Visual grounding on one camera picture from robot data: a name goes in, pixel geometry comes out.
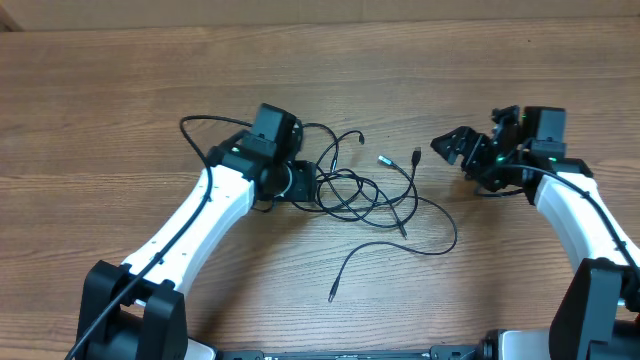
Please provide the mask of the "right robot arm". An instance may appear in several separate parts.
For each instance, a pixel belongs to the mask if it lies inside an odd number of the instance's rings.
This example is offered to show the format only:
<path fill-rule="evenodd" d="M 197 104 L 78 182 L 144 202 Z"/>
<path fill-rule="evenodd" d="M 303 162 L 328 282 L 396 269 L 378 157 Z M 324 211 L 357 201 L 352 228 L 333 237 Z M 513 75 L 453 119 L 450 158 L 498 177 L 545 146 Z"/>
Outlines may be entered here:
<path fill-rule="evenodd" d="M 431 142 L 486 196 L 522 193 L 548 221 L 574 277 L 544 330 L 494 330 L 468 359 L 636 359 L 639 322 L 616 317 L 639 311 L 639 249 L 602 200 L 586 163 L 566 155 L 562 108 L 511 106 L 491 114 L 491 134 L 460 126 Z"/>

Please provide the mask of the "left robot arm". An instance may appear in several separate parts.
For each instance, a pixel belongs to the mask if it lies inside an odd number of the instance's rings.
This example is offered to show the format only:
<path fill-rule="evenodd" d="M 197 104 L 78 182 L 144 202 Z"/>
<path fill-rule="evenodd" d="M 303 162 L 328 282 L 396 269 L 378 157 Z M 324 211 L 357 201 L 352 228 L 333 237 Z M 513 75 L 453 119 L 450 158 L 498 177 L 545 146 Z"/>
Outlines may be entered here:
<path fill-rule="evenodd" d="M 160 230 L 121 264 L 97 262 L 82 292 L 70 359 L 215 359 L 217 349 L 192 339 L 186 297 L 230 228 L 258 201 L 313 197 L 316 168 L 296 158 L 303 125 L 262 104 L 251 123 L 208 152 L 186 200 Z"/>

